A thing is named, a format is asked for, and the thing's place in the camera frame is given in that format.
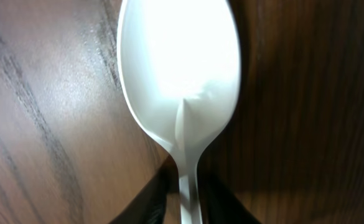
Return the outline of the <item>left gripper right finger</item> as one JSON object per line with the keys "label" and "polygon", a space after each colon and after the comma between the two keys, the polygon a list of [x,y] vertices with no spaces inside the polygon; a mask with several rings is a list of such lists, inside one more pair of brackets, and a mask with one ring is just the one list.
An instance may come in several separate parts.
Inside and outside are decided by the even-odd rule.
{"label": "left gripper right finger", "polygon": [[202,218],[208,224],[261,224],[222,180],[199,161],[198,194]]}

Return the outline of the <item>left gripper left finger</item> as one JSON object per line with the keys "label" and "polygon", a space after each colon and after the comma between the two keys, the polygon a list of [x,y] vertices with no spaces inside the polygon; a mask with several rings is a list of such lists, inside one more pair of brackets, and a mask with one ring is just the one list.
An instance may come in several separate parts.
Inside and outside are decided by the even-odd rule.
{"label": "left gripper left finger", "polygon": [[175,161],[167,156],[155,176],[109,224],[163,224],[167,196],[178,193]]}

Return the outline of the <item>white plastic spoon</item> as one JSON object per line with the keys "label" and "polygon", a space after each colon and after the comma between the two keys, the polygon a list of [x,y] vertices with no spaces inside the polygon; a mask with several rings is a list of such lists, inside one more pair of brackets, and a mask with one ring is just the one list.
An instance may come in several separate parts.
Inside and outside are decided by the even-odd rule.
{"label": "white plastic spoon", "polygon": [[198,162],[231,120],[240,92],[240,41],[230,3],[123,1],[116,42],[128,108],[177,166],[180,219],[201,223]]}

